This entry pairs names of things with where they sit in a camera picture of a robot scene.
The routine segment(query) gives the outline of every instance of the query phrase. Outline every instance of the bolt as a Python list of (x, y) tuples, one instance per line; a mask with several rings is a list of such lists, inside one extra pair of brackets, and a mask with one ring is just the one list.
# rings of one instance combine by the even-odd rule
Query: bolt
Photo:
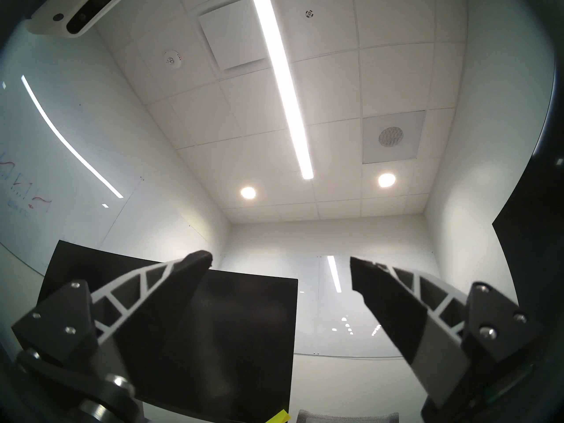
[(520, 323), (526, 323), (527, 322), (527, 317), (525, 316), (525, 314), (521, 314), (520, 312), (516, 313), (513, 318), (515, 318), (516, 321), (520, 322)]
[(495, 340), (497, 338), (497, 331), (490, 326), (480, 327), (480, 335), (487, 340)]

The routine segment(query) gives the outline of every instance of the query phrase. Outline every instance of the fluorescent light strip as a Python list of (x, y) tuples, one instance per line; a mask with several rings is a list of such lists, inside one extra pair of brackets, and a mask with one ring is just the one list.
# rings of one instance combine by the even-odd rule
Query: fluorescent light strip
[(311, 167), (310, 153), (307, 149), (306, 130), (303, 127), (302, 114), (299, 111), (298, 99), (295, 96), (294, 83), (288, 67), (288, 59), (282, 45), (280, 30), (274, 16), (274, 9), (270, 0), (253, 0), (265, 36), (266, 47), (274, 68), (278, 91), (282, 98), (286, 121), (290, 129), (290, 136), (294, 144), (295, 155), (298, 157), (299, 168), (304, 179), (314, 176)]
[(33, 93), (32, 89), (29, 87), (29, 83), (28, 81), (25, 79), (24, 76), (21, 77), (21, 81), (24, 83), (25, 88), (28, 91), (29, 96), (31, 97), (33, 104), (35, 104), (35, 107), (37, 107), (37, 110), (39, 111), (39, 113), (41, 114), (41, 116), (43, 117), (43, 119), (45, 120), (45, 122), (47, 123), (47, 125), (49, 126), (49, 128), (53, 131), (53, 133), (55, 134), (55, 136), (57, 136), (57, 138), (59, 138), (59, 140), (64, 144), (65, 147), (67, 147), (69, 149), (69, 151), (71, 153), (74, 154), (74, 156), (81, 161), (81, 163), (88, 168), (88, 170), (95, 175), (96, 177), (98, 177), (98, 180), (100, 180), (103, 184), (105, 184), (110, 191), (112, 191), (119, 199), (124, 198), (123, 195), (121, 195), (119, 192), (117, 192), (117, 190), (110, 185), (110, 183), (104, 179), (100, 173), (98, 171), (96, 171), (92, 165), (90, 165), (88, 162), (86, 162), (86, 160), (80, 155), (78, 154), (78, 152), (72, 147), (72, 145), (70, 145), (67, 140), (65, 138), (63, 138), (63, 135), (61, 135), (59, 133), (59, 131), (57, 130), (57, 128), (53, 125), (53, 123), (51, 122), (51, 120), (49, 119), (49, 117), (47, 116), (47, 114), (45, 113), (45, 111), (43, 110), (43, 108), (41, 107), (41, 105), (39, 104), (39, 101), (37, 101), (37, 98), (35, 96), (35, 94)]
[(327, 262), (329, 262), (329, 269), (331, 270), (331, 275), (333, 276), (333, 283), (335, 283), (335, 289), (338, 293), (341, 292), (341, 283), (339, 282), (339, 275), (337, 274), (337, 264), (335, 264), (335, 256), (327, 256)]

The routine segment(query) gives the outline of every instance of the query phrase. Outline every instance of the whiteboard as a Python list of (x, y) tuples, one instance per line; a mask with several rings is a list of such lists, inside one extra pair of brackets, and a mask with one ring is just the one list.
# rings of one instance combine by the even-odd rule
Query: whiteboard
[[(101, 246), (139, 176), (80, 106), (42, 36), (14, 36), (2, 53), (0, 243), (44, 274), (59, 239)], [(55, 136), (22, 75), (61, 135), (124, 198), (114, 195)]]
[[(363, 259), (438, 275), (433, 252), (375, 254)], [(364, 304), (362, 295), (353, 291), (350, 256), (334, 256), (334, 260), (340, 293), (327, 256), (226, 256), (221, 270), (298, 279), (294, 353), (351, 358), (401, 356), (386, 332), (378, 327), (378, 320)]]
[(141, 180), (100, 249), (157, 262), (209, 251), (207, 241), (162, 197)]

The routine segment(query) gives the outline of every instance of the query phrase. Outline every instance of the fire alarm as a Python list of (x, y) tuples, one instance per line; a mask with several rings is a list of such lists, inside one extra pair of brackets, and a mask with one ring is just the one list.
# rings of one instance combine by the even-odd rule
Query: fire alarm
[(167, 51), (165, 53), (165, 65), (170, 69), (180, 68), (180, 65), (182, 65), (182, 57), (180, 57), (177, 51)]

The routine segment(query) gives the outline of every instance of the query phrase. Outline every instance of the ceiling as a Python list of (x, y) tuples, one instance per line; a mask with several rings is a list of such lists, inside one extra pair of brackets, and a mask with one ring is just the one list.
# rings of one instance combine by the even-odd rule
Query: ceiling
[[(455, 113), (466, 0), (272, 0), (312, 180), (299, 171), (269, 60), (221, 69), (206, 40), (199, 17), (237, 1), (122, 0), (96, 25), (225, 215), (255, 223), (423, 212)], [(167, 50), (179, 52), (180, 68), (166, 67)], [(389, 126), (403, 131), (398, 147), (378, 143)], [(397, 181), (381, 188), (387, 172)], [(241, 196), (245, 186), (254, 200)]]

